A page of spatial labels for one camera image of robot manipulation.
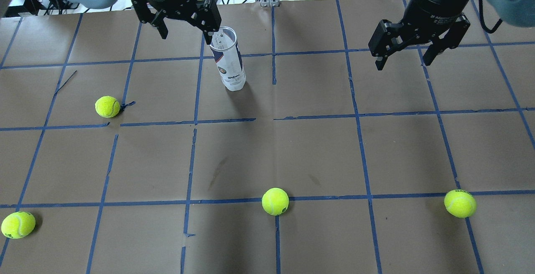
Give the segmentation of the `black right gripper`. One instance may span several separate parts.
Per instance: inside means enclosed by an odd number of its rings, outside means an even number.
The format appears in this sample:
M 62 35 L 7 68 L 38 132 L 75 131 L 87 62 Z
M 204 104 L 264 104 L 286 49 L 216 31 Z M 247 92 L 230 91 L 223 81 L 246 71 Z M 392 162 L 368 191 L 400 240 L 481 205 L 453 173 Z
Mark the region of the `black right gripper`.
M 382 19 L 369 40 L 375 65 L 382 71 L 387 58 L 408 46 L 428 44 L 425 66 L 446 49 L 456 49 L 470 28 L 463 10 L 469 0 L 409 0 L 398 23 Z

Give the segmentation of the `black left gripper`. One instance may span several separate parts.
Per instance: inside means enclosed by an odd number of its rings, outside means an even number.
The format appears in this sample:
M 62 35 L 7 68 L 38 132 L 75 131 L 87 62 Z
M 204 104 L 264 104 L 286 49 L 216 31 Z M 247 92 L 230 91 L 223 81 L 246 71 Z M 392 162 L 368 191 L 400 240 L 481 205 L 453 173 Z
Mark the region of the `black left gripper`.
M 207 45 L 212 43 L 215 32 L 220 29 L 222 18 L 218 0 L 131 0 L 132 7 L 141 23 L 155 27 L 162 39 L 168 37 L 164 19 L 188 22 L 203 32 Z

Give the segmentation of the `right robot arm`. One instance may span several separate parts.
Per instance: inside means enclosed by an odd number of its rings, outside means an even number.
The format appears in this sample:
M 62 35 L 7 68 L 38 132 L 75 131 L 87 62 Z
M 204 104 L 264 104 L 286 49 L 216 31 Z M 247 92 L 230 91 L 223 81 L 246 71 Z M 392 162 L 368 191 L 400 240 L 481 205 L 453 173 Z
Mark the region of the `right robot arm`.
M 426 66 L 446 49 L 456 49 L 470 28 L 463 10 L 470 0 L 409 0 L 403 18 L 398 23 L 382 19 L 369 40 L 371 55 L 376 57 L 377 70 L 387 59 L 409 46 L 429 44 L 423 55 Z M 499 15 L 492 28 L 484 23 L 479 9 L 480 26 L 493 33 L 503 22 L 520 28 L 534 26 L 534 0 L 487 0 Z

